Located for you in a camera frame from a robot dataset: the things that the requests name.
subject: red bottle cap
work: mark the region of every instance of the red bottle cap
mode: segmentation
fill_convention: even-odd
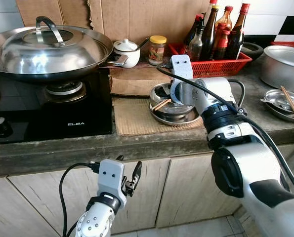
[[[226,6],[225,7],[225,11],[232,11],[232,9],[234,9],[233,6]]]
[[[228,30],[223,30],[223,31],[222,31],[222,34],[223,34],[223,35],[229,35],[229,34],[230,34],[230,31],[228,31]]]
[[[249,3],[243,3],[240,9],[240,13],[247,13],[249,10]]]
[[[195,20],[200,21],[200,18],[204,19],[204,14],[197,14]]]

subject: lid handle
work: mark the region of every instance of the lid handle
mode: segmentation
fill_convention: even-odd
[[[54,24],[53,21],[51,21],[46,16],[38,16],[36,18],[36,36],[37,36],[38,43],[43,43],[42,32],[41,32],[41,22],[45,22],[45,24],[52,30],[52,32],[54,33],[54,36],[56,37],[59,43],[59,46],[64,46],[65,43],[63,42],[63,39],[57,29],[57,26]]]

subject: white robotic arm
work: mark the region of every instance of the white robotic arm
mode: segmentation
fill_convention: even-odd
[[[244,111],[236,105],[228,80],[192,79],[187,55],[175,55],[171,63],[173,74],[193,84],[174,79],[170,95],[175,103],[194,106],[202,116],[209,147],[214,150],[211,166],[217,186],[225,194],[240,198],[265,237],[294,237],[294,194],[264,137],[238,114]],[[217,100],[203,89],[221,98]],[[91,198],[87,212],[77,222],[76,237],[110,236],[117,211],[124,208],[126,196],[133,195],[141,166],[139,161],[132,181],[127,181],[121,162],[104,160],[99,164],[98,197]]]
[[[126,196],[132,196],[141,175],[142,162],[138,162],[132,181],[124,176],[124,164],[118,160],[105,159],[95,165],[98,172],[97,197],[92,197],[86,212],[76,224],[76,237],[110,237],[110,228],[118,210],[124,209]]]
[[[171,58],[173,73],[209,89],[233,107],[236,102],[226,78],[192,79],[187,55]],[[211,166],[217,186],[240,198],[265,237],[294,237],[294,194],[272,150],[246,122],[215,97],[188,83],[174,79],[174,102],[192,105],[202,116],[214,154]]]

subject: glass jar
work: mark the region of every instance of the glass jar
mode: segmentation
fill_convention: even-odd
[[[151,36],[148,61],[151,65],[159,65],[163,63],[163,53],[167,38],[164,36]]]

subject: stove knob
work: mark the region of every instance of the stove knob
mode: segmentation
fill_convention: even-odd
[[[0,117],[0,138],[8,137],[13,134],[13,129],[5,118]]]

